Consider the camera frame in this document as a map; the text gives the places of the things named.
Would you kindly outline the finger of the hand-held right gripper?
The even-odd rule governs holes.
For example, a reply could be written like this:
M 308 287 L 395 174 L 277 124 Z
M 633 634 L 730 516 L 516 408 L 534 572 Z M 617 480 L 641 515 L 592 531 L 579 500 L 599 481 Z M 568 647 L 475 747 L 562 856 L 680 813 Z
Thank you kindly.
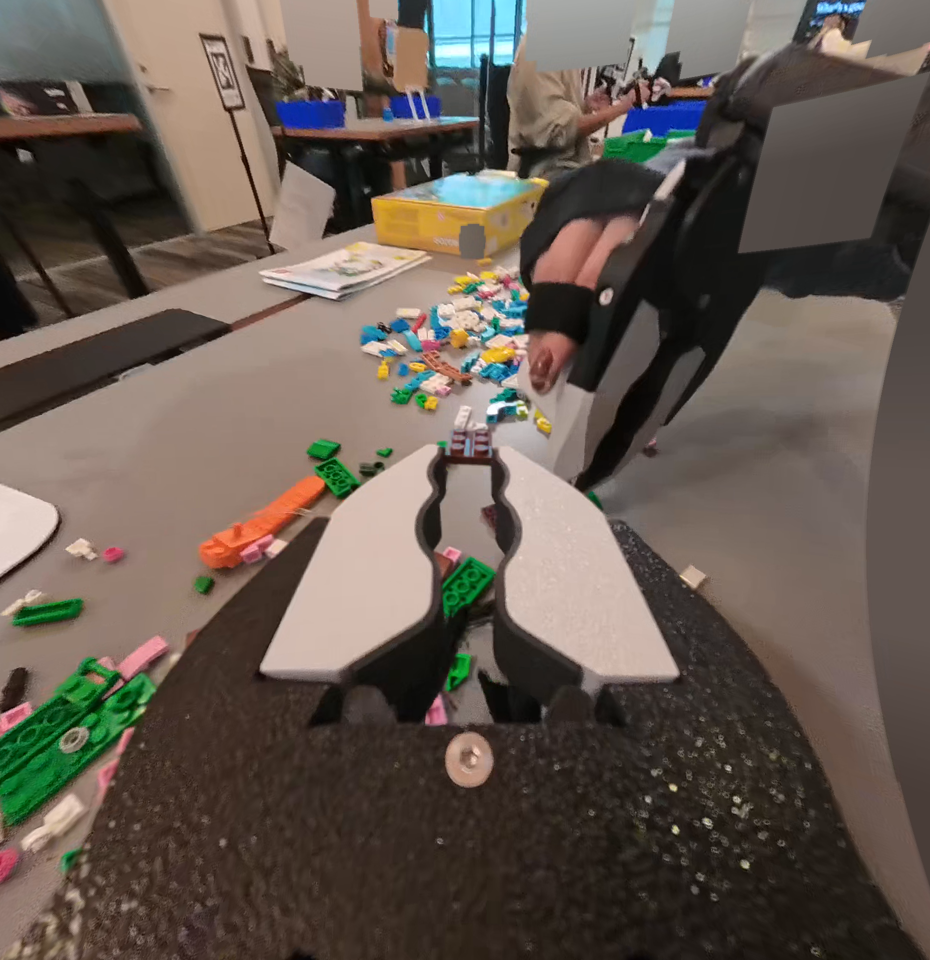
M 589 422 L 594 393 L 559 377 L 551 396 L 553 404 L 546 412 L 551 423 L 546 462 L 553 474 L 573 481 L 586 465 Z
M 639 305 L 591 402 L 577 489 L 613 477 L 656 437 L 706 358 L 701 346 L 665 336 L 658 310 Z

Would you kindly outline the black desk mat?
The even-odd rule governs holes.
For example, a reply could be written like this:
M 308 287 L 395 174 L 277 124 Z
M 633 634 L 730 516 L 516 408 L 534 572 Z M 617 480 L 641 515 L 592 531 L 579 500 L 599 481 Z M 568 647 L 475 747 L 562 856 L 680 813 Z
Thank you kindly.
M 230 332 L 228 323 L 168 309 L 0 367 L 0 432 Z

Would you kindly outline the green lego plate assembly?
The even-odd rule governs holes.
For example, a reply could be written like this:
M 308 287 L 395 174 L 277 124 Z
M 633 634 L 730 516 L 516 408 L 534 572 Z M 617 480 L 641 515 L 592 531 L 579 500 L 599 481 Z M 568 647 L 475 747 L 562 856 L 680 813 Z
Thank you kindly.
M 157 687 L 146 674 L 123 680 L 89 657 L 51 697 L 0 737 L 0 817 L 29 819 L 135 725 Z

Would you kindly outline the blue storage bin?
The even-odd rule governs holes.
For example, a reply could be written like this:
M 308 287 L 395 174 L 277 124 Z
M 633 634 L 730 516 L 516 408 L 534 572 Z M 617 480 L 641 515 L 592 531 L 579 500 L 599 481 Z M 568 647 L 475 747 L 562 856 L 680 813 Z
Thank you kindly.
M 331 100 L 279 100 L 276 102 L 279 125 L 289 131 L 322 131 L 346 126 L 346 105 Z
M 665 105 L 635 106 L 624 116 L 622 135 L 648 130 L 653 138 L 665 138 L 673 131 L 694 132 L 707 105 L 705 100 L 679 100 Z

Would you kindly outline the person's right hand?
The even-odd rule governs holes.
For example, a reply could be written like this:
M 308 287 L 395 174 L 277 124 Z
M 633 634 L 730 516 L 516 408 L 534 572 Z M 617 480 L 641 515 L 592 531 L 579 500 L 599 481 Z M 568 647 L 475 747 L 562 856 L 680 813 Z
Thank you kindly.
M 567 223 L 535 265 L 530 306 L 553 314 L 555 293 L 571 286 L 593 292 L 611 253 L 629 242 L 638 226 L 639 217 L 631 214 Z M 578 342 L 561 330 L 529 330 L 528 376 L 537 393 L 553 388 L 577 348 Z

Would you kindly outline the yellow lego box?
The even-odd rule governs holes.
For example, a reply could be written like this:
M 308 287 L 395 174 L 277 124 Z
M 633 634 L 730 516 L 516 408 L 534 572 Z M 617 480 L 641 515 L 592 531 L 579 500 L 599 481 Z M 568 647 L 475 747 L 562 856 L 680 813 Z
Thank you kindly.
M 547 181 L 508 171 L 450 174 L 372 199 L 378 243 L 480 260 L 519 242 Z

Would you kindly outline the wooden background desk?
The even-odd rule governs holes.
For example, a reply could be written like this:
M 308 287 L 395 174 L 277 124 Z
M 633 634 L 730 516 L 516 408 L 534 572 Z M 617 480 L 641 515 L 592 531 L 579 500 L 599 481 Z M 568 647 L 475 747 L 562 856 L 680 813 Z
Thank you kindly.
M 0 148 L 25 147 L 45 140 L 131 135 L 142 130 L 130 113 L 77 113 L 61 116 L 0 116 Z M 129 299 L 149 294 L 135 260 L 91 189 L 79 178 L 65 181 L 67 205 L 86 224 Z

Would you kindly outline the white paper sheet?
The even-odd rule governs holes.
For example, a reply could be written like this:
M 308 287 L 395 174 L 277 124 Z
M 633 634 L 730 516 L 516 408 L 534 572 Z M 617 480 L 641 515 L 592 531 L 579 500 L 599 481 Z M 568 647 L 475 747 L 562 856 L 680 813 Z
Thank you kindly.
M 284 167 L 269 233 L 275 247 L 294 250 L 321 240 L 336 199 L 333 186 L 293 162 Z

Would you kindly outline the orange lego brick separator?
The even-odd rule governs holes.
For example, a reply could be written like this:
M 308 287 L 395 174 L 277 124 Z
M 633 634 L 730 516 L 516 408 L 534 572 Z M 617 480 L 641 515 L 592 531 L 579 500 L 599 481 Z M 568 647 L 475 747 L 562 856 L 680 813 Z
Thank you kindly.
M 308 512 L 327 490 L 316 475 L 305 477 L 248 518 L 203 541 L 198 548 L 201 563 L 210 570 L 231 570 L 241 566 L 239 553 L 267 535 L 273 537 L 293 520 Z

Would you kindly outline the long pink lego plate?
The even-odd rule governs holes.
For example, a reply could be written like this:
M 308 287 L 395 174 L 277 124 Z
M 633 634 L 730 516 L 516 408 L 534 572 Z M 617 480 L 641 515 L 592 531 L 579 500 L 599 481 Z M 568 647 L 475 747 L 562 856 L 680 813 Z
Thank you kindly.
M 124 683 L 147 672 L 151 666 L 168 653 L 169 646 L 160 635 L 154 635 L 137 646 L 117 665 Z

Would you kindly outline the brown lego plate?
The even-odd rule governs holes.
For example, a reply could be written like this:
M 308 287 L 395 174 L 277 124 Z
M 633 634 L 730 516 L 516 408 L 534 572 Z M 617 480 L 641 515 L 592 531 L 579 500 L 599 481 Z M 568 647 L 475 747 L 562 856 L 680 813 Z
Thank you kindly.
M 485 465 L 495 459 L 494 434 L 484 422 L 454 426 L 445 447 L 451 465 Z

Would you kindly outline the small green lego plate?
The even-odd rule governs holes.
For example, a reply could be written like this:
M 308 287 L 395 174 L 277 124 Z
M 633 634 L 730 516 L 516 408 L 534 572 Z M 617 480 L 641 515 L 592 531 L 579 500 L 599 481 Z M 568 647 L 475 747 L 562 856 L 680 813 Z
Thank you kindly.
M 328 491 L 338 500 L 348 498 L 362 486 L 362 482 L 336 457 L 317 463 L 314 473 L 323 480 Z

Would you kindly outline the black sign stand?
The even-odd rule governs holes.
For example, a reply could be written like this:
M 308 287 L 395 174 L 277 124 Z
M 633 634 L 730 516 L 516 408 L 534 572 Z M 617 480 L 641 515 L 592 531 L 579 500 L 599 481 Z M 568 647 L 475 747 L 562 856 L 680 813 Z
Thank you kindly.
M 246 103 L 244 94 L 238 82 L 238 76 L 231 56 L 231 50 L 225 37 L 221 34 L 200 33 L 199 40 L 202 44 L 202 48 L 207 59 L 208 67 L 219 97 L 219 101 L 221 103 L 221 107 L 228 117 L 231 125 L 231 131 L 248 186 L 251 190 L 255 204 L 255 211 L 264 235 L 267 249 L 271 255 L 274 255 L 277 250 L 270 239 L 269 228 L 266 222 L 261 198 L 259 197 L 256 187 L 251 163 L 245 150 L 242 135 L 239 131 L 236 120 L 236 114 L 246 109 Z

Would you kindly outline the white book stand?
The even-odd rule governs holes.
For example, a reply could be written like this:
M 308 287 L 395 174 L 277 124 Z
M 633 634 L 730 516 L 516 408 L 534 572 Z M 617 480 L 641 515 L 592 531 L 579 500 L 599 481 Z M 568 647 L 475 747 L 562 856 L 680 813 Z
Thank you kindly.
M 43 548 L 60 522 L 56 506 L 0 484 L 0 581 Z

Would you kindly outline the stack of instruction booklets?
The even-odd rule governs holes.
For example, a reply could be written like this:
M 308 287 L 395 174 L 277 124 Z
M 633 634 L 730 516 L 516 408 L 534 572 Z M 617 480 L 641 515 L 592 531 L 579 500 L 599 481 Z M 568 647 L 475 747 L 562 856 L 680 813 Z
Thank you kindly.
M 261 270 L 258 275 L 267 285 L 338 302 L 430 259 L 423 250 L 355 242 L 306 262 Z

